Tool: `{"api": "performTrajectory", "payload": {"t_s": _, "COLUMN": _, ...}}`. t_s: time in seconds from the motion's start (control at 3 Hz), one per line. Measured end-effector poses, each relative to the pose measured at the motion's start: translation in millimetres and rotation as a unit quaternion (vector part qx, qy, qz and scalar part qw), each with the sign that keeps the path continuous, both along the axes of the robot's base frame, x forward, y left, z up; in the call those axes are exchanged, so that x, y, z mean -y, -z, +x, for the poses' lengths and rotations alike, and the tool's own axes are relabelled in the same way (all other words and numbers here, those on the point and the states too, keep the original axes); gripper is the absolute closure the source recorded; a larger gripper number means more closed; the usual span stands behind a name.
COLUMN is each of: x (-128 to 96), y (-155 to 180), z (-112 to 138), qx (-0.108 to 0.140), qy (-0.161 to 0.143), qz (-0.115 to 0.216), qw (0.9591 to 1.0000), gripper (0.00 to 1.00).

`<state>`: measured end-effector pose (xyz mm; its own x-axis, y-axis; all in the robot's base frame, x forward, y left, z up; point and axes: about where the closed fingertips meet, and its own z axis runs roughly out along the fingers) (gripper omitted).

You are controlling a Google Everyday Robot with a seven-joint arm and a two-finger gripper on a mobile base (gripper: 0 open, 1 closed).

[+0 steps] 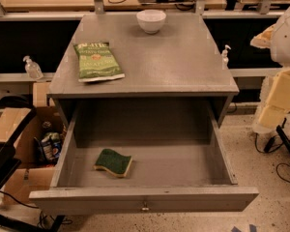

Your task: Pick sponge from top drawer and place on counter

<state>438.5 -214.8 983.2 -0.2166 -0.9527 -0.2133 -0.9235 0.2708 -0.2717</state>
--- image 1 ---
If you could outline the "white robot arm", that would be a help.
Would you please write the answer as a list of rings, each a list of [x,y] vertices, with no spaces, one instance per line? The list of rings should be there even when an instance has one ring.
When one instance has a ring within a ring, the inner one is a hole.
[[[268,48],[272,60],[282,66],[275,76],[264,79],[260,104],[252,124],[254,132],[269,133],[290,112],[290,7],[274,25],[255,36],[250,44]]]

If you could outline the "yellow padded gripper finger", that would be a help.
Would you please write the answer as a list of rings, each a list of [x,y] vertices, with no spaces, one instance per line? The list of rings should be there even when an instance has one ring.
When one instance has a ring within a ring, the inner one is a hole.
[[[257,36],[254,36],[250,41],[250,45],[257,48],[269,48],[271,46],[274,27],[274,25],[271,25]]]
[[[258,124],[275,129],[290,112],[290,68],[278,72],[258,118]]]

